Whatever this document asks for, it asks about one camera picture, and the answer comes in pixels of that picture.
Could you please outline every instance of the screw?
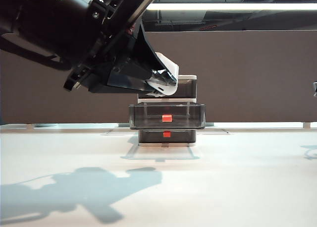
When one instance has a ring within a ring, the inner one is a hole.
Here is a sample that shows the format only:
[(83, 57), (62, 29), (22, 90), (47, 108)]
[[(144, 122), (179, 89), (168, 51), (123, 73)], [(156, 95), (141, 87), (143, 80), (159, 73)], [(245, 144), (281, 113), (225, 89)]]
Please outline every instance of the screw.
[(99, 13), (98, 12), (94, 12), (93, 13), (93, 18), (98, 19), (99, 18)]

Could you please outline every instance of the ceiling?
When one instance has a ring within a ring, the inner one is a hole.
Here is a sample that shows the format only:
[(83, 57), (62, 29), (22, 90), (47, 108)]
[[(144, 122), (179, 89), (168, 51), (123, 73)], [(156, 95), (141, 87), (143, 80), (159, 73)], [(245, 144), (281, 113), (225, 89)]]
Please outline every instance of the ceiling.
[[(317, 0), (157, 0), (156, 2), (307, 3)], [(146, 31), (311, 30), (317, 11), (146, 11)]]

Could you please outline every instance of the black robotic mount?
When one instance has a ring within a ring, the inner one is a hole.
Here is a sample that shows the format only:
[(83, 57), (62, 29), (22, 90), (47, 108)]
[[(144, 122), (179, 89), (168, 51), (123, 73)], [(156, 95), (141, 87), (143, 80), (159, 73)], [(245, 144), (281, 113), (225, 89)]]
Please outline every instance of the black robotic mount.
[(58, 70), (64, 88), (93, 93), (157, 93), (147, 81), (177, 79), (147, 42), (141, 16), (154, 0), (0, 0), (0, 35), (16, 33), (45, 57), (0, 37), (0, 49)]

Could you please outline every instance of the red latch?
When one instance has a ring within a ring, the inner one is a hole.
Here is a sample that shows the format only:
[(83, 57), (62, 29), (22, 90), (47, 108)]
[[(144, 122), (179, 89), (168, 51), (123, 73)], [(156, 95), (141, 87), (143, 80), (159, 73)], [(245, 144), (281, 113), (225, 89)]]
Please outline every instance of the red latch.
[(173, 118), (171, 114), (162, 115), (162, 122), (172, 122)]
[(164, 138), (170, 138), (170, 131), (163, 131)]

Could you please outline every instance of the stacked storage boxes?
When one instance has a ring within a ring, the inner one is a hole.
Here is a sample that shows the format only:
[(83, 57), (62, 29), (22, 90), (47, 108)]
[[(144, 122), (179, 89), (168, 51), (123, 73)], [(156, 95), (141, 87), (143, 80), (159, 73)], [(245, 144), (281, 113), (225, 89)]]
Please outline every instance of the stacked storage boxes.
[(174, 95), (138, 95), (130, 105), (130, 128), (139, 131), (139, 146), (192, 146), (196, 130), (206, 125), (205, 105), (197, 104), (197, 77), (179, 75)]

